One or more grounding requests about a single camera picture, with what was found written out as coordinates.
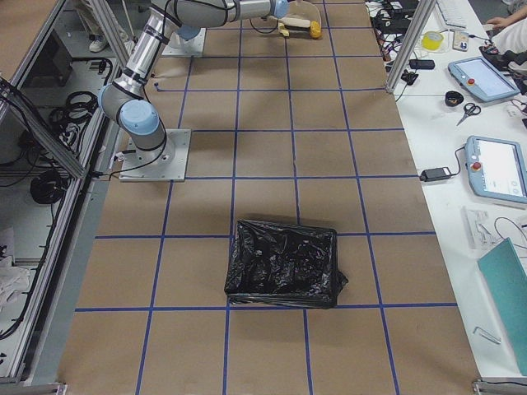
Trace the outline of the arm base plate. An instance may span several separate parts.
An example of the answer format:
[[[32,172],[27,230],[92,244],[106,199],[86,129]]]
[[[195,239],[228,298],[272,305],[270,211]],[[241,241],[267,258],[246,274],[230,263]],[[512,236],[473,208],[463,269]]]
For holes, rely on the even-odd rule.
[[[185,40],[174,32],[168,45],[163,49],[162,57],[164,58],[201,58],[206,37],[206,29],[202,28],[199,33],[192,39]]]
[[[121,182],[184,182],[191,140],[190,129],[167,129],[167,142],[154,151],[139,150],[132,138],[124,155]]]

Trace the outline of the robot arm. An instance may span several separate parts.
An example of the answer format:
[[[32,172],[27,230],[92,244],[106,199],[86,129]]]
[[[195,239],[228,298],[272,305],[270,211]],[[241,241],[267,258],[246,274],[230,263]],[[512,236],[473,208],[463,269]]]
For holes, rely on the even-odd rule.
[[[144,86],[156,61],[177,34],[183,40],[201,29],[255,17],[284,17],[287,1],[153,1],[151,14],[120,77],[99,94],[99,106],[132,138],[140,151],[164,144],[165,133],[157,111],[144,99]]]

